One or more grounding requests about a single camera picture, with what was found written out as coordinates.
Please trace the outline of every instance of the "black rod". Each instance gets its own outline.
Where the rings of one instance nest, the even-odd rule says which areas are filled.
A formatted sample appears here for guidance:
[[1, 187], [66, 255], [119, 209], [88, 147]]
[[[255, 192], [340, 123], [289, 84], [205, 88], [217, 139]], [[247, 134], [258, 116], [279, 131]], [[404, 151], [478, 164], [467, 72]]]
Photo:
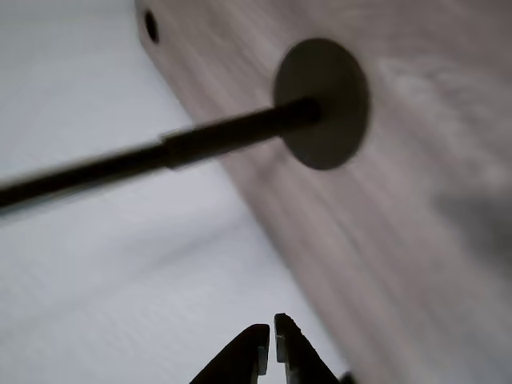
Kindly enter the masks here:
[[318, 104], [312, 99], [302, 99], [172, 134], [153, 146], [82, 162], [0, 186], [0, 210], [12, 206], [21, 208], [25, 203], [60, 197], [161, 167], [184, 166], [308, 127], [319, 119]]

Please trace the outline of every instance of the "gray washer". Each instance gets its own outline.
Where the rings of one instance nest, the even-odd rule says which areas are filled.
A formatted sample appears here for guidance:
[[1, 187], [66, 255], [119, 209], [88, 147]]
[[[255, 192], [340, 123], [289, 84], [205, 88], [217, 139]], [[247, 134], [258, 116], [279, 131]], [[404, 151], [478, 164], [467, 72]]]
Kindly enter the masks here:
[[362, 144], [370, 116], [370, 92], [357, 60], [336, 42], [312, 38], [284, 57], [274, 83], [274, 104], [314, 98], [322, 118], [311, 128], [283, 135], [294, 156], [316, 170], [349, 160]]

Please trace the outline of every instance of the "drilled hole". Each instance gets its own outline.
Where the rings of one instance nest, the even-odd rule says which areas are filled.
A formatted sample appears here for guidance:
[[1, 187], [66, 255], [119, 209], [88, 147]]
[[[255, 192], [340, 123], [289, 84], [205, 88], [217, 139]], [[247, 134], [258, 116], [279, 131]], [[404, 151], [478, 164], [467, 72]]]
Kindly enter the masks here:
[[144, 13], [144, 24], [146, 24], [146, 31], [147, 34], [150, 36], [150, 39], [155, 44], [158, 44], [160, 41], [160, 38], [158, 36], [158, 24], [157, 21], [154, 19], [153, 12], [150, 10], [147, 10]]

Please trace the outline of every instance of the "wooden board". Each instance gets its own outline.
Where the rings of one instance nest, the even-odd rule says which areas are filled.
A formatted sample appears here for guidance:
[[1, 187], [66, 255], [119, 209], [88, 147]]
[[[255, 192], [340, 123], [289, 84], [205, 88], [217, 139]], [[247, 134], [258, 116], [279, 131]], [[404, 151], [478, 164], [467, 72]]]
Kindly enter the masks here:
[[512, 382], [512, 3], [136, 3], [197, 122], [268, 106], [304, 38], [355, 53], [374, 112], [348, 166], [309, 170], [280, 141], [222, 162], [361, 382]]

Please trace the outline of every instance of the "white surface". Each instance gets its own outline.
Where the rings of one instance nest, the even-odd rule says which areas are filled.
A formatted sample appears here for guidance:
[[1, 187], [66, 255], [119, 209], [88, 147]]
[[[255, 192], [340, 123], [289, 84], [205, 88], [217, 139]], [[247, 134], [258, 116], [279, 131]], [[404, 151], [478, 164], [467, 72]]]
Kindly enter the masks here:
[[[2, 2], [2, 179], [190, 124], [133, 15], [124, 1]], [[185, 383], [277, 312], [344, 371], [216, 162], [0, 220], [1, 383]], [[260, 382], [285, 382], [273, 334]]]

